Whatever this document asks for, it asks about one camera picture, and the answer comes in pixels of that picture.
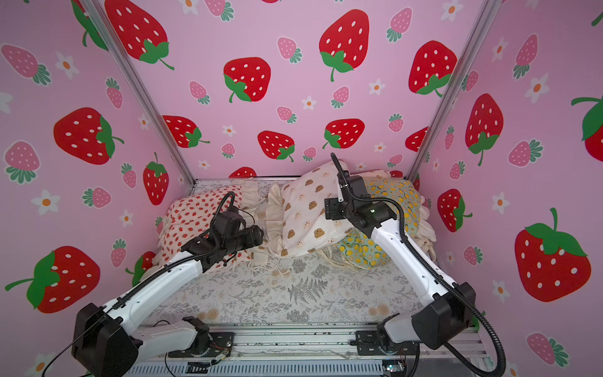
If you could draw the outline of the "teal lemon print pillow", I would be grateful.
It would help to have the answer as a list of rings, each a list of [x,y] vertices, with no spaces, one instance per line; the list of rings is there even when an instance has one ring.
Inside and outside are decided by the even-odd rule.
[[[401,178],[341,178],[341,195],[328,205],[328,218],[347,220],[352,230],[337,244],[348,264],[371,270],[392,262],[403,273],[417,272],[421,249],[411,242],[419,231],[420,195]]]

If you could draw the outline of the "white cookie print pillow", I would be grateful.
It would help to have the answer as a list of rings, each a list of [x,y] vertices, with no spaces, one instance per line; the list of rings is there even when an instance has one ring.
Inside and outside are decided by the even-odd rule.
[[[334,163],[327,162],[283,186],[272,186],[265,217],[271,255],[292,258],[314,253],[353,230],[346,219],[331,221],[324,215],[324,200],[339,196],[337,174]]]

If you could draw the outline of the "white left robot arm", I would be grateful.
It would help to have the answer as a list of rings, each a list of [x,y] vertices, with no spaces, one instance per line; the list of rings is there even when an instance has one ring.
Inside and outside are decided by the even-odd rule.
[[[183,351],[200,356],[210,349],[210,329],[196,317],[142,329],[149,315],[188,282],[227,256],[262,245],[263,230],[247,226],[237,209],[217,214],[210,227],[150,277],[103,306],[93,303],[76,317],[71,353],[94,376],[123,376],[135,364],[160,354]]]

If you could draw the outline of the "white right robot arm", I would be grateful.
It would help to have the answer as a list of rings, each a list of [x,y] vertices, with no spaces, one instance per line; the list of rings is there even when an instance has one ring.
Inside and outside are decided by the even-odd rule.
[[[457,284],[436,266],[405,231],[405,211],[394,199],[373,197],[364,180],[352,176],[331,154],[337,169],[338,196],[324,201],[326,219],[349,221],[376,243],[408,279],[421,303],[418,312],[392,315],[377,326],[377,342],[385,352],[404,342],[417,342],[431,350],[449,347],[465,331],[473,314],[475,291]]]

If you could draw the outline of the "white strawberry print pillow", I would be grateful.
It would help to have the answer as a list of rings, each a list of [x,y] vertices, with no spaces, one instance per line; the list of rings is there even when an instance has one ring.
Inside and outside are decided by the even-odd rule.
[[[201,193],[174,201],[163,220],[163,230],[159,237],[160,250],[142,278],[150,277],[152,273],[171,262],[185,242],[208,230],[218,204],[229,192],[235,193],[235,206],[246,210],[248,213],[243,218],[250,221],[254,214],[252,207],[260,201],[258,184],[255,182],[235,182],[233,185],[208,188]]]

